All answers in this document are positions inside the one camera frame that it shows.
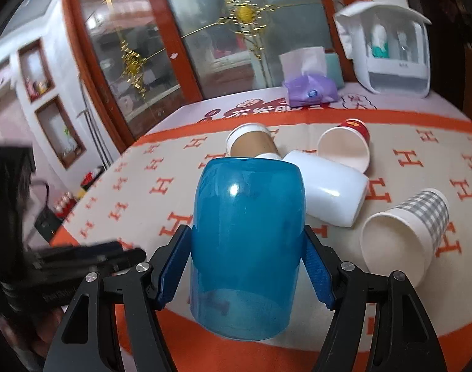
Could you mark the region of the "grey checked paper cup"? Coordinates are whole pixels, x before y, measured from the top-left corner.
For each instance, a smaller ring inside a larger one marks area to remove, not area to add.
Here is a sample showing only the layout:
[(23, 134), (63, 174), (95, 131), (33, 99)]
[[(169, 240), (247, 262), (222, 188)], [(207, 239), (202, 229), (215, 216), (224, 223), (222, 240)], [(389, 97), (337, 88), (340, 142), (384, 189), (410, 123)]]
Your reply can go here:
[(445, 195), (426, 188), (384, 212), (371, 215), (360, 235), (360, 251), (372, 274), (403, 272), (413, 286), (427, 274), (450, 222)]

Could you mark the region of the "red paper cup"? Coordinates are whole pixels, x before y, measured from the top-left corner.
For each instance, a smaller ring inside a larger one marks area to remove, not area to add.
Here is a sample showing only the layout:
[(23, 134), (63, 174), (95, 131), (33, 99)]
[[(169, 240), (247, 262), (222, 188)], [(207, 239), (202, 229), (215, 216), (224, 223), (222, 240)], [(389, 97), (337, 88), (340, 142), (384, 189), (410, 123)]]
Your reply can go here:
[(365, 173), (371, 161), (370, 139), (364, 122), (358, 118), (348, 118), (320, 136), (317, 154)]

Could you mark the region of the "purple tissue pack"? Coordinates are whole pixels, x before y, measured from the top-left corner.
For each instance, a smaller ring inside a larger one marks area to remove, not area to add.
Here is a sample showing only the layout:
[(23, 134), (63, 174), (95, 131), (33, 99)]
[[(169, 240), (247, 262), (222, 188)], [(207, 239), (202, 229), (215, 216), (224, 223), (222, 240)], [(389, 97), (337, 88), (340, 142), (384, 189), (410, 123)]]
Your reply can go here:
[(339, 99), (333, 79), (327, 76), (326, 53), (322, 46), (301, 48), (279, 56), (291, 108), (333, 103)]

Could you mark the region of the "white cosmetics organizer box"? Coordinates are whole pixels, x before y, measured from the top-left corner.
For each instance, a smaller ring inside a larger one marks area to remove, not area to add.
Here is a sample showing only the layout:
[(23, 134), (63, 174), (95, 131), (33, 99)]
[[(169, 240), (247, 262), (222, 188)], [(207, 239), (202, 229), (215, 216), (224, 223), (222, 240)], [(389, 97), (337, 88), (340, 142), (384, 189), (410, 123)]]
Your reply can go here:
[(392, 3), (358, 1), (334, 14), (350, 42), (345, 54), (358, 82), (375, 94), (426, 97), (430, 48), (423, 14)]

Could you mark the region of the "wooden glass sliding door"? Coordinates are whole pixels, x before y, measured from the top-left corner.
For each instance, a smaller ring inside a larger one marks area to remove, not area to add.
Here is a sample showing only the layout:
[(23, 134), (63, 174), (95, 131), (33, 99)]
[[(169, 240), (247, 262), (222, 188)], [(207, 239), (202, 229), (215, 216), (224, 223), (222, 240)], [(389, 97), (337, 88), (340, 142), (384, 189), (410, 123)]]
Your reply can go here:
[(279, 86), (280, 57), (340, 54), (334, 14), (358, 0), (62, 0), (80, 79), (124, 151), (180, 107)]

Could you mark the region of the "wooden picture frame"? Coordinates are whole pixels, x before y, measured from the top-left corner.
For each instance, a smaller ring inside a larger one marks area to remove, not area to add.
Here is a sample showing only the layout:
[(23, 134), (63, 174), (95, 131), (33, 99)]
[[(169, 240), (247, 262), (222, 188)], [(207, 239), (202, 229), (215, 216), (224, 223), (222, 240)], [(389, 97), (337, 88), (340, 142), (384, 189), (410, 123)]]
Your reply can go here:
[(58, 96), (35, 111), (38, 123), (60, 164), (68, 170), (85, 152), (79, 135)]
[(54, 89), (54, 81), (42, 45), (36, 39), (18, 51), (21, 74), (31, 103)]

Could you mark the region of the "brown sleeved paper cup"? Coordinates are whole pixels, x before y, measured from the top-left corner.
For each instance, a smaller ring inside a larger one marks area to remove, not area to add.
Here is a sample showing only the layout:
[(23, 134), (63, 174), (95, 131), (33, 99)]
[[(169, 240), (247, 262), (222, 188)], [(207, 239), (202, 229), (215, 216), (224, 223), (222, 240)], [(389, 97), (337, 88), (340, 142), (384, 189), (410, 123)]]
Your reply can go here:
[(226, 138), (226, 152), (230, 157), (281, 160), (272, 135), (261, 123), (237, 126)]

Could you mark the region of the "lower wooden picture frame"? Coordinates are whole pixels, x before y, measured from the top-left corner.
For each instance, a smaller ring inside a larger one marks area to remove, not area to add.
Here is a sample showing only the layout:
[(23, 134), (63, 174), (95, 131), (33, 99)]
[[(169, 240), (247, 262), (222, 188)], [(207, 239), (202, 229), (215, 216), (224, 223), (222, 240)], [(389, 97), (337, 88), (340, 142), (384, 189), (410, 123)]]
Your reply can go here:
[(79, 135), (58, 96), (35, 111), (38, 123), (60, 164), (68, 170), (85, 152)]

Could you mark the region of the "orange beige patterned tablecloth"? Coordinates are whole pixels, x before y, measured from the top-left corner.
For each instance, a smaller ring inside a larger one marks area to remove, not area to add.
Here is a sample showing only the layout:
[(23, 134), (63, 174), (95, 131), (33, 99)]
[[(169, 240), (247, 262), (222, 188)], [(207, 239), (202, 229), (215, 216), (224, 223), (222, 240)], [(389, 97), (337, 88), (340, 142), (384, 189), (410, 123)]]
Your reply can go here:
[(450, 221), (417, 286), (445, 355), (460, 371), (472, 361), (472, 122), (441, 96), (377, 95), (350, 83), (336, 103), (292, 109), (280, 87), (185, 106), (138, 140), (84, 195), (55, 244), (117, 240), (148, 255), (193, 219), (197, 182), (209, 160), (223, 157), (229, 132), (262, 123), (281, 153), (314, 153), (320, 136), (347, 118), (370, 130), (370, 184), (352, 228), (316, 218), (308, 224), (340, 258), (364, 265), (360, 233), (372, 214), (424, 188), (442, 192)]

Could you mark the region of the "upper wooden picture frame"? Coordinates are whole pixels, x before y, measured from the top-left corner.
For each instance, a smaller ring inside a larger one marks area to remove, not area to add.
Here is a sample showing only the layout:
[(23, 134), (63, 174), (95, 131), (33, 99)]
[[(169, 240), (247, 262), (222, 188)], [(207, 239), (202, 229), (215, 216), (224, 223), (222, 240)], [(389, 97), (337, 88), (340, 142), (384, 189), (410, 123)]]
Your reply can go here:
[(42, 45), (36, 39), (18, 51), (21, 74), (31, 103), (54, 89), (54, 81)]

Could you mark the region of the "teal cylindrical container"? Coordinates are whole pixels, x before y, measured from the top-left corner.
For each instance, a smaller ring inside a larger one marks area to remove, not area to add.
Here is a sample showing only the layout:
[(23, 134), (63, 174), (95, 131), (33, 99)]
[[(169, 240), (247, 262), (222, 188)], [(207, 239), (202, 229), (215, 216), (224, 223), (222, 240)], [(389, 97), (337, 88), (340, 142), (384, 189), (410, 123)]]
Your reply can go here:
[(327, 64), (327, 74), (326, 77), (333, 80), (337, 89), (342, 89), (345, 87), (345, 81), (343, 78), (340, 59), (335, 52), (325, 53), (326, 64)]

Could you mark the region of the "white plastic cup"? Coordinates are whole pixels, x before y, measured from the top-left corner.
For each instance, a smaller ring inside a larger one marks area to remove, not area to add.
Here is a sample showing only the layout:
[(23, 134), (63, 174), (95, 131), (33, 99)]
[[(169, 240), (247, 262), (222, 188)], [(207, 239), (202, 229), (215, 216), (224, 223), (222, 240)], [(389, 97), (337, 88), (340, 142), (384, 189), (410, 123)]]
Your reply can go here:
[(336, 227), (354, 225), (369, 184), (363, 173), (299, 150), (290, 151), (283, 160), (301, 172), (308, 215)]

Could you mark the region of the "blue translucent plastic cup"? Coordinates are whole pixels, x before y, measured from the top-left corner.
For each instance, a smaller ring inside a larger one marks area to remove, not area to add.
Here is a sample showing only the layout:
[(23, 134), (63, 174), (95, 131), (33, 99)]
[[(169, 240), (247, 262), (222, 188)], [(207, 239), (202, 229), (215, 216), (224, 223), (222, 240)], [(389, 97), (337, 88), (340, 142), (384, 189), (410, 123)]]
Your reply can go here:
[(305, 224), (302, 175), (282, 160), (210, 160), (198, 182), (191, 314), (228, 339), (261, 341), (290, 321)]

